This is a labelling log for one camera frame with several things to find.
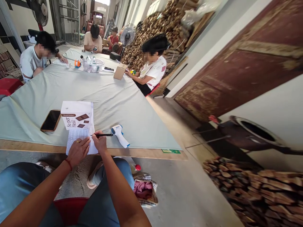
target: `red chair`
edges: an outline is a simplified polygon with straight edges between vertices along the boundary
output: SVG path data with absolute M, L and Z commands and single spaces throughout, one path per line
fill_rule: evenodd
M 10 96 L 17 90 L 23 83 L 18 79 L 3 78 L 0 79 L 0 95 Z
M 75 225 L 89 198 L 67 198 L 54 201 L 64 226 Z
M 151 95 L 155 90 L 157 90 L 158 87 L 160 87 L 160 83 L 158 83 L 158 84 L 153 88 L 153 90 L 152 90 L 148 95 L 146 95 L 145 97 Z

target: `smartphone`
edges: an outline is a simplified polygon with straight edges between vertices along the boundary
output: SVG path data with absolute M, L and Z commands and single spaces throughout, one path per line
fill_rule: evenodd
M 51 110 L 43 122 L 41 131 L 55 131 L 60 119 L 60 110 Z
M 108 68 L 108 67 L 104 67 L 104 69 L 106 69 L 106 70 L 110 70 L 110 71 L 114 71 L 114 69 L 112 69 L 112 68 Z

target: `light green tablecloth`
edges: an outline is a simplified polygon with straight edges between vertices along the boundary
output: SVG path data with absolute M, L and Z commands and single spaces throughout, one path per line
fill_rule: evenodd
M 70 49 L 64 56 L 73 65 L 80 55 L 88 54 Z M 104 66 L 118 65 L 108 55 L 95 56 L 105 62 Z M 40 131 L 49 111 L 60 110 L 62 101 L 93 102 L 95 130 L 110 133 L 112 126 L 121 124 L 131 148 L 181 149 L 128 76 L 117 80 L 113 73 L 87 73 L 83 67 L 67 69 L 54 64 L 0 101 L 0 139 L 66 146 L 68 131 L 62 119 L 54 132 Z M 107 138 L 107 145 L 122 147 L 115 136 Z

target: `red door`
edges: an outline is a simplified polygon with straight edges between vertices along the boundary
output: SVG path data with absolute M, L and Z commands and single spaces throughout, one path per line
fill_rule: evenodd
M 208 121 L 303 74 L 303 2 L 273 0 L 175 100 Z

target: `wooden table edge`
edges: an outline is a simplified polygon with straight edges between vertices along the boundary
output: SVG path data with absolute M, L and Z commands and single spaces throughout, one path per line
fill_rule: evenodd
M 0 139 L 0 150 L 65 154 L 66 147 Z M 183 150 L 180 150 L 180 154 L 163 153 L 162 149 L 108 148 L 108 151 L 112 156 L 130 156 L 135 158 L 166 160 L 188 160 L 188 157 Z

